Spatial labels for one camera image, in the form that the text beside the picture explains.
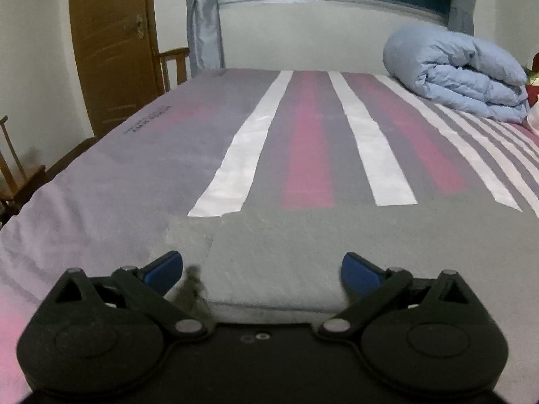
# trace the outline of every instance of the screw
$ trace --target screw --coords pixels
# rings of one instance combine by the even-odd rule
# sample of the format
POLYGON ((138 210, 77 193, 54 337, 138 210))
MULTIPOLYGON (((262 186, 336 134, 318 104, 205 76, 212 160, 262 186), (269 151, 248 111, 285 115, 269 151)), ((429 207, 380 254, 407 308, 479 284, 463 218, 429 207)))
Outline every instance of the screw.
POLYGON ((344 320, 344 319, 330 319, 328 321, 325 321, 322 325, 324 329, 331 333, 341 333, 348 331, 352 326, 350 325, 350 322, 344 320))
POLYGON ((269 340, 271 336, 267 332, 260 332, 255 336, 258 340, 269 340))
POLYGON ((239 338, 243 343, 254 343, 255 337, 250 334, 245 334, 239 338))
POLYGON ((183 319, 176 322, 175 328, 183 334, 195 334, 202 329, 202 323, 195 319, 183 319))

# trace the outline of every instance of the chair backrest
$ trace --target chair backrest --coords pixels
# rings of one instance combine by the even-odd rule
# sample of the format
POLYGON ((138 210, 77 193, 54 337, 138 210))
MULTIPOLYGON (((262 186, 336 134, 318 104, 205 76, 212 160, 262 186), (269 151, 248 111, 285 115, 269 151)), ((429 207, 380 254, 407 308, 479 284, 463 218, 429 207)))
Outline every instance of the chair backrest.
MULTIPOLYGON (((17 163, 19 173, 21 174, 21 177, 23 178, 23 180, 26 181, 27 180, 26 172, 24 171, 21 161, 19 161, 19 158, 17 154, 15 153, 15 149, 13 148, 9 135, 7 134, 7 129, 5 128, 6 121, 7 121, 7 115, 4 115, 2 118, 0 118, 0 126, 2 127, 2 132, 4 133, 4 137, 7 142, 7 145, 9 146, 9 150, 11 151, 11 155, 13 156, 15 162, 17 163)), ((9 187, 10 191, 12 193, 16 193, 19 190, 19 186, 17 185, 17 182, 15 181, 15 178, 13 177, 13 174, 11 173, 11 170, 9 169, 9 166, 7 165, 7 162, 5 161, 5 158, 2 155, 2 152, 0 152, 0 172, 2 172, 2 176, 4 176, 4 179, 7 183, 7 187, 9 187)))
POLYGON ((189 48, 175 48, 174 50, 169 50, 168 52, 158 53, 156 56, 159 58, 159 64, 161 66, 161 76, 163 77, 165 93, 170 91, 170 77, 168 68, 166 66, 168 61, 176 61, 176 79, 178 81, 178 85, 187 80, 185 58, 189 56, 189 48))
POLYGON ((539 53, 537 53, 534 57, 534 61, 532 63, 532 71, 539 72, 539 53))

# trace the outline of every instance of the folded comforter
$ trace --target folded comforter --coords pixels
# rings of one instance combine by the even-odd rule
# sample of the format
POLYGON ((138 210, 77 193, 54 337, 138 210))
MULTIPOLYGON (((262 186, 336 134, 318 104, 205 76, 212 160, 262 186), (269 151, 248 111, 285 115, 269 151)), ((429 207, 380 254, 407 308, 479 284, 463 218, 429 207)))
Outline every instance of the folded comforter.
POLYGON ((384 48, 387 71, 416 94, 479 117, 521 123, 526 74, 497 45, 435 26, 407 26, 384 48))

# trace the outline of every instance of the wall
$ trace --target wall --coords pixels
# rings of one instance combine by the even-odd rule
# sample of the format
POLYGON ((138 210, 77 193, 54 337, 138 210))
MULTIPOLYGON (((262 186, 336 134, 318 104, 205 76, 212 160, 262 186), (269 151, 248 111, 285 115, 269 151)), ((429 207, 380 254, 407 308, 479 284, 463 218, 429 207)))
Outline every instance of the wall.
POLYGON ((229 68, 385 72, 385 41, 424 23, 357 3, 304 0, 230 3, 220 9, 229 68))
POLYGON ((497 0, 498 43, 522 65, 539 53, 539 0, 497 0))
POLYGON ((477 0, 473 16, 475 36, 497 42, 497 0, 477 0))
POLYGON ((0 0, 0 114, 9 116, 7 129, 26 164, 50 167, 84 139, 74 112, 59 9, 59 0, 0 0))
MULTIPOLYGON (((155 24, 157 28, 157 47, 160 52, 173 48, 187 47, 187 7, 185 0, 154 0, 155 24)), ((189 58, 187 73, 191 75, 189 58)), ((170 88, 177 87, 176 61, 167 64, 170 88)))

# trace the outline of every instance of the bed sheet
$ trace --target bed sheet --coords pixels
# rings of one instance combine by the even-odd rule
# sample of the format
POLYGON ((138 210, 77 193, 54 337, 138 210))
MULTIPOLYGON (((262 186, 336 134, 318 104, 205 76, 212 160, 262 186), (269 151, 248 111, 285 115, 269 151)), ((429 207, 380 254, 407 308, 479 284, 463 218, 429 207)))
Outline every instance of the bed sheet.
POLYGON ((420 277, 455 268, 508 338, 499 392, 535 402, 537 141, 386 76, 192 79, 80 156, 0 232, 0 401, 25 390, 16 339, 66 268, 102 276, 176 249, 188 271, 167 298, 241 321, 340 310, 351 250, 420 277), (185 295, 190 284, 198 299, 185 295))

